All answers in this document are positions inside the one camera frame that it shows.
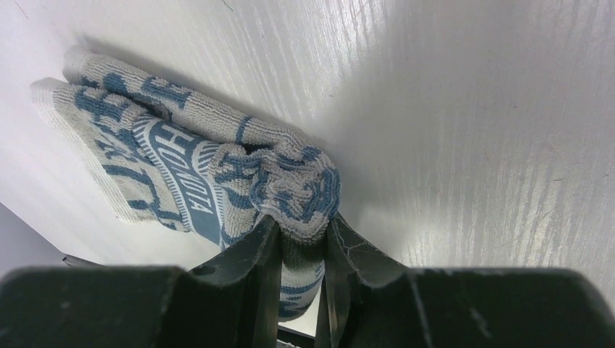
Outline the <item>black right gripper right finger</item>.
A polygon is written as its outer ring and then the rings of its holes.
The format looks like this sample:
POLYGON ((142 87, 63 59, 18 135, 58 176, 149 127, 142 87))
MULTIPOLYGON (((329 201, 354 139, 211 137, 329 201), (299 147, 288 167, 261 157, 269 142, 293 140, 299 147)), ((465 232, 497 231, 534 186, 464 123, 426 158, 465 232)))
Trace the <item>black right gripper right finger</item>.
POLYGON ((410 268, 336 216, 318 347, 612 347, 614 314, 565 268, 410 268))

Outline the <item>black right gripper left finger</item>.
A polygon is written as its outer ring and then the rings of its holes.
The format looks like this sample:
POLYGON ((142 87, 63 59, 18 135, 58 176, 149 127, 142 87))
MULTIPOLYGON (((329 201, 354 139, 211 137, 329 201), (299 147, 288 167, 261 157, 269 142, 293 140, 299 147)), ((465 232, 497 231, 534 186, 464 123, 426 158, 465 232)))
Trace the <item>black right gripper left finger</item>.
POLYGON ((280 229, 270 217, 190 271, 21 268, 1 280, 3 347, 274 347, 280 229))

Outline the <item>blue patterned towel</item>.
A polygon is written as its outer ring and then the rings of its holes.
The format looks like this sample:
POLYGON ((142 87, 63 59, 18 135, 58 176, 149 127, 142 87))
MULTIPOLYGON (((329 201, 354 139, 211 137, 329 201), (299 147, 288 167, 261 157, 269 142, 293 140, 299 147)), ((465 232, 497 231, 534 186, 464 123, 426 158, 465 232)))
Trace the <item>blue patterned towel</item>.
POLYGON ((156 221, 227 249, 271 217, 282 233, 278 318, 307 311, 341 196, 325 152, 288 128, 79 46, 65 54, 63 74, 31 85, 33 105, 78 151, 121 220, 156 221))

